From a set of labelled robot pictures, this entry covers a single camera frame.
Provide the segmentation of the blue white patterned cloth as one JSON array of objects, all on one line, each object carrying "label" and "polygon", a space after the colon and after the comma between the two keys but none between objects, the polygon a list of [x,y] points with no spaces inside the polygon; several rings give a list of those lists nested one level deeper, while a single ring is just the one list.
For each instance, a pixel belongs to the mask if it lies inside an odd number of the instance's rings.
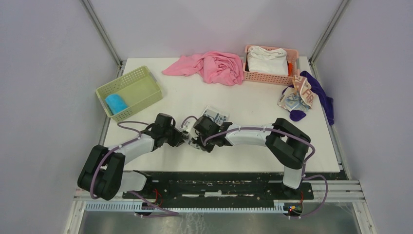
[{"label": "blue white patterned cloth", "polygon": [[[219,125],[221,125],[223,122],[227,122],[228,119],[229,119],[229,113],[228,113],[228,112],[220,111],[220,110],[218,110],[218,109],[216,109],[216,108],[214,108],[214,107],[212,107],[212,106],[210,106],[210,105],[205,108],[205,110],[203,111],[203,113],[202,113],[202,115],[201,115],[200,117],[202,117],[202,116],[211,118],[211,119],[213,120],[213,122],[215,122],[215,123],[217,123],[217,124],[219,124]],[[183,124],[184,124],[184,122],[185,122],[186,120],[188,120],[188,119],[194,119],[194,120],[197,121],[200,117],[195,117],[195,116],[189,116],[189,117],[187,117],[187,118],[183,121],[183,123],[181,124],[181,128],[183,127]],[[196,148],[196,147],[192,144],[192,140],[188,140],[188,139],[187,139],[187,136],[186,136],[186,135],[184,135],[184,136],[185,136],[185,137],[184,137],[184,141],[185,141],[189,146],[191,146],[191,147],[193,147],[193,148],[195,148],[195,149],[198,149],[198,148]]]}]

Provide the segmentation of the green plastic basket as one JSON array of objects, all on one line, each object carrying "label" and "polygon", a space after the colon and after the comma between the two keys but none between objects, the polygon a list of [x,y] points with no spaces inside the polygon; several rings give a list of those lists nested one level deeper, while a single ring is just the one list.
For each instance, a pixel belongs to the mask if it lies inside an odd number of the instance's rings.
[{"label": "green plastic basket", "polygon": [[[161,86],[147,66],[141,66],[98,87],[95,93],[106,115],[115,122],[122,122],[163,98]],[[127,104],[127,109],[112,115],[105,102],[105,98],[111,94],[119,94]]]}]

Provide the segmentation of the blue towel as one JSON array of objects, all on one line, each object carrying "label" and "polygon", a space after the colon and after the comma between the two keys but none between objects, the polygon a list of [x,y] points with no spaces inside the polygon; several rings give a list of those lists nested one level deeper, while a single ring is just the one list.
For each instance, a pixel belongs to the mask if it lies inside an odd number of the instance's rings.
[{"label": "blue towel", "polygon": [[112,115],[116,115],[125,109],[127,109],[127,104],[119,94],[111,94],[105,98],[105,102],[109,107]]}]

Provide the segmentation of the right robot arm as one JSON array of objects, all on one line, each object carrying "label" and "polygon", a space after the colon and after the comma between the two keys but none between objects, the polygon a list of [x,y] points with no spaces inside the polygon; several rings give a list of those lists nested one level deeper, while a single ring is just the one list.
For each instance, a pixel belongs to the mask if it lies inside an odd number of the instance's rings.
[{"label": "right robot arm", "polygon": [[267,125],[240,125],[233,122],[218,124],[202,116],[186,121],[183,132],[194,147],[212,152],[214,147],[253,145],[267,148],[284,166],[281,192],[294,199],[301,192],[305,165],[315,153],[311,138],[284,118]]}]

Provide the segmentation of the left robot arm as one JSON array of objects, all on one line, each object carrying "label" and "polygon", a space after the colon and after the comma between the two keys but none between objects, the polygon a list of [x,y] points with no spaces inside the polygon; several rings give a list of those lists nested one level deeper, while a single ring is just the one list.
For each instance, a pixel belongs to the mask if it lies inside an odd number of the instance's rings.
[{"label": "left robot arm", "polygon": [[142,131],[124,126],[124,129],[136,132],[136,136],[113,147],[100,144],[92,147],[78,177],[78,187],[90,192],[93,199],[111,200],[125,183],[126,164],[165,143],[171,147],[184,143],[183,133],[175,125],[172,116],[159,113],[155,121]]}]

